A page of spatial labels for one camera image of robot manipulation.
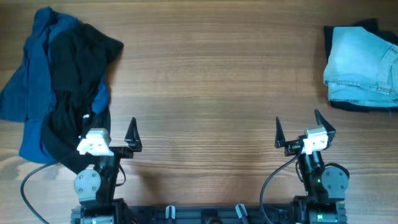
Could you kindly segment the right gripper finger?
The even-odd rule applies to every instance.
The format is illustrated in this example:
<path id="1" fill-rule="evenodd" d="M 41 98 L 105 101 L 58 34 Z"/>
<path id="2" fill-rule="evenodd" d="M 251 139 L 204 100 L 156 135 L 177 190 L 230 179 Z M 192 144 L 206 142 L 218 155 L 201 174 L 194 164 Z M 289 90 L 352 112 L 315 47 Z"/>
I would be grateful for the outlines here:
<path id="1" fill-rule="evenodd" d="M 275 125 L 276 125 L 275 148 L 281 148 L 281 147 L 285 146 L 286 140 L 285 140 L 282 125 L 280 123 L 280 119 L 278 116 L 275 118 Z"/>
<path id="2" fill-rule="evenodd" d="M 336 129 L 322 116 L 322 114 L 318 111 L 314 111 L 315 119 L 318 125 L 322 125 L 329 137 L 334 137 L 336 133 Z"/>

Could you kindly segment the black polo shirt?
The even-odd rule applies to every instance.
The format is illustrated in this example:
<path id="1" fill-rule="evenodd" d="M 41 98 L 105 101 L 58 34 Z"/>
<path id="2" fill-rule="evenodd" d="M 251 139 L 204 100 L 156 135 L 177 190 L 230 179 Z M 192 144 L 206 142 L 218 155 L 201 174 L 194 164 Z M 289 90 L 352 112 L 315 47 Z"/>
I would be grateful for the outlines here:
<path id="1" fill-rule="evenodd" d="M 56 107 L 43 120 L 41 138 L 49 154 L 78 174 L 93 157 L 79 154 L 79 138 L 91 128 L 111 129 L 108 104 L 94 108 L 106 69 L 123 43 L 89 24 L 59 33 L 50 44 L 50 71 Z"/>

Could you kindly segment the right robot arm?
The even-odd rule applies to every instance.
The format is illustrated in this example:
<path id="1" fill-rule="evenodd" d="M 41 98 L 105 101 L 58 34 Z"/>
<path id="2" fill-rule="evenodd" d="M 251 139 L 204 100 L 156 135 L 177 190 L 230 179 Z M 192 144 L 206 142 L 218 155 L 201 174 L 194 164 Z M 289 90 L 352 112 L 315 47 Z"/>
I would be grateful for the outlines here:
<path id="1" fill-rule="evenodd" d="M 289 223 L 344 224 L 348 222 L 345 191 L 348 188 L 349 171 L 337 163 L 324 163 L 321 152 L 331 146 L 336 129 L 314 111 L 318 124 L 306 129 L 295 140 L 287 141 L 279 118 L 276 122 L 275 146 L 283 147 L 286 156 L 294 156 L 298 174 L 306 195 L 296 196 L 289 204 Z"/>

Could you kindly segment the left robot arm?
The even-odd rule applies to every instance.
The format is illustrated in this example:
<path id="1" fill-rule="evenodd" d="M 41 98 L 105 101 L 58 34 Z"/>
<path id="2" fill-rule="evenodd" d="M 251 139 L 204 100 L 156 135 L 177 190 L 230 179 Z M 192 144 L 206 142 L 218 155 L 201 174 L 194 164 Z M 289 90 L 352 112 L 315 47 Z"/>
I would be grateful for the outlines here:
<path id="1" fill-rule="evenodd" d="M 81 138 L 79 154 L 93 156 L 92 169 L 77 174 L 74 189 L 80 206 L 71 212 L 71 224 L 127 224 L 138 219 L 122 198 L 114 198 L 117 177 L 124 172 L 121 159 L 132 159 L 142 151 L 136 119 L 132 118 L 124 141 L 126 146 L 110 146 L 111 137 L 104 128 L 91 128 Z"/>

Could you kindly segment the blue t-shirt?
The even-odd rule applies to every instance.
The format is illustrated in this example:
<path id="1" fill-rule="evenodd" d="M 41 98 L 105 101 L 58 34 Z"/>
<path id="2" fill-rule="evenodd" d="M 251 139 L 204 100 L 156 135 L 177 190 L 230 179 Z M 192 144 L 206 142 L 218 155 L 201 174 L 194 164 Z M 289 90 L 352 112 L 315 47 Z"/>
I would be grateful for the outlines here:
<path id="1" fill-rule="evenodd" d="M 1 91 L 1 119 L 24 123 L 19 155 L 28 161 L 56 161 L 41 140 L 43 120 L 57 102 L 51 87 L 50 43 L 59 33 L 79 25 L 76 17 L 51 7 L 39 9 L 24 44 L 22 63 Z"/>

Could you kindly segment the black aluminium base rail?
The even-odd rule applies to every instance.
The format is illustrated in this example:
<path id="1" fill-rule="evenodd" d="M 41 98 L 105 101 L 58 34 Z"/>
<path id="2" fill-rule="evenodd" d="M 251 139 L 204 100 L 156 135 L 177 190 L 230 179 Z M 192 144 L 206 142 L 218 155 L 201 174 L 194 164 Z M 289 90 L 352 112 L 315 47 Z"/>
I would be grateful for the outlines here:
<path id="1" fill-rule="evenodd" d="M 265 205 L 272 223 L 347 223 L 343 204 L 337 207 L 307 208 L 295 211 L 287 204 Z M 264 215 L 255 206 L 238 204 L 226 207 L 133 206 L 126 211 L 100 211 L 75 208 L 71 223 L 265 223 Z"/>

